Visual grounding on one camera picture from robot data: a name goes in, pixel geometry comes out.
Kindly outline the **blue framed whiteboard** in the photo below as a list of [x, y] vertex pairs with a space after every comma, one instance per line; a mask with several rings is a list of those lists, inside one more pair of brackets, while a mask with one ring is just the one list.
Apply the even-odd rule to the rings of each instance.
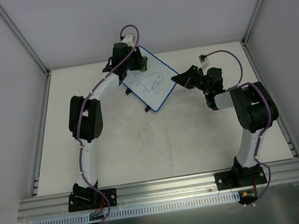
[[145, 47], [138, 47], [142, 56], [147, 57], [146, 71], [128, 71], [123, 84], [147, 107], [157, 112], [174, 90], [172, 77], [178, 72]]

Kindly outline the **green whiteboard eraser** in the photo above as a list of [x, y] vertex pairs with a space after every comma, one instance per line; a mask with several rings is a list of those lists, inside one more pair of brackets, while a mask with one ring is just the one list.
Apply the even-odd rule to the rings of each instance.
[[142, 59], [139, 61], [140, 63], [139, 71], [143, 72], [147, 70], [147, 63], [148, 63], [147, 61], [148, 61], [147, 57], [143, 56]]

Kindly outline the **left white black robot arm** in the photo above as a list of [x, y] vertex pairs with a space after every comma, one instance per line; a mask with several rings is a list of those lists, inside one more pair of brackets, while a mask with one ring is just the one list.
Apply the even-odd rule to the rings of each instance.
[[147, 59], [140, 49], [131, 42], [119, 42], [113, 45], [112, 56], [102, 70], [103, 77], [89, 94], [73, 96], [70, 100], [69, 131], [78, 144], [78, 176], [72, 188], [71, 202], [79, 209], [92, 209], [100, 205], [104, 198], [98, 190], [96, 176], [96, 157], [94, 140], [99, 138], [103, 129], [101, 99], [117, 88], [127, 77], [127, 72], [143, 70]]

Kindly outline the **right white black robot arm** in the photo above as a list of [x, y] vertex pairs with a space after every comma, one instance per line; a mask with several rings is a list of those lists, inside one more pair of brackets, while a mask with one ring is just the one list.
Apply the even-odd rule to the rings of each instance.
[[203, 91], [207, 106], [212, 110], [235, 110], [242, 127], [240, 148], [230, 171], [214, 176], [218, 190], [265, 184], [267, 180], [258, 155], [262, 136], [279, 116], [277, 106], [265, 87], [255, 82], [225, 90], [222, 69], [216, 67], [203, 74], [202, 69], [191, 66], [171, 80], [186, 89]]

